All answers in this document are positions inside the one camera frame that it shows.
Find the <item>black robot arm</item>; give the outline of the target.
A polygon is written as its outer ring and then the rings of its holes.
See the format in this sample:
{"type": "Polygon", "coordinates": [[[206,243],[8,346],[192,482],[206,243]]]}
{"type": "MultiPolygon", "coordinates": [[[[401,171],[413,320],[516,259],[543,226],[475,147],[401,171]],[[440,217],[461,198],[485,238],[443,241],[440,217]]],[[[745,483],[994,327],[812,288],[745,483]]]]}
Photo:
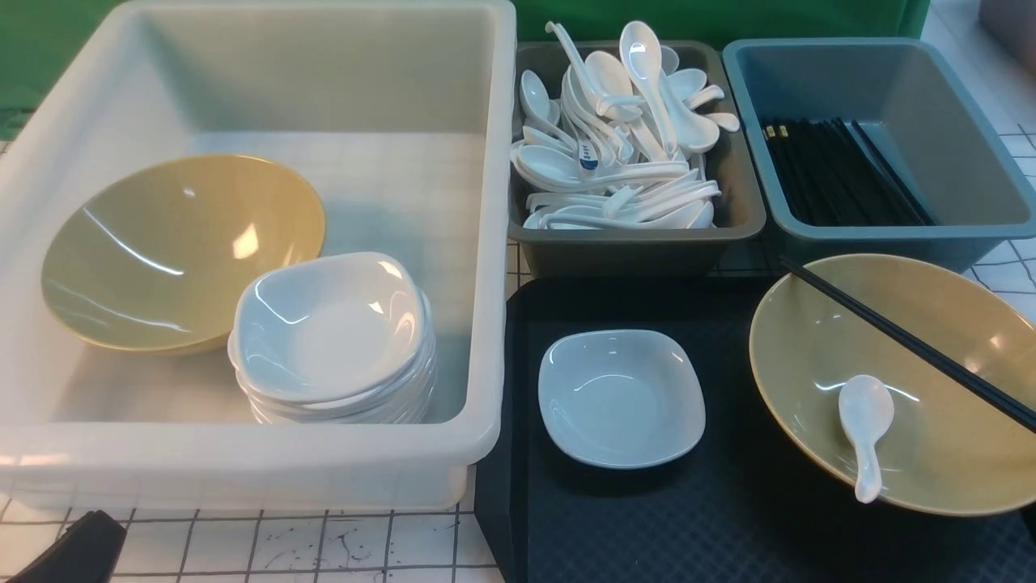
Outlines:
{"type": "Polygon", "coordinates": [[[85,513],[11,582],[108,582],[114,575],[127,528],[110,514],[85,513]]]}

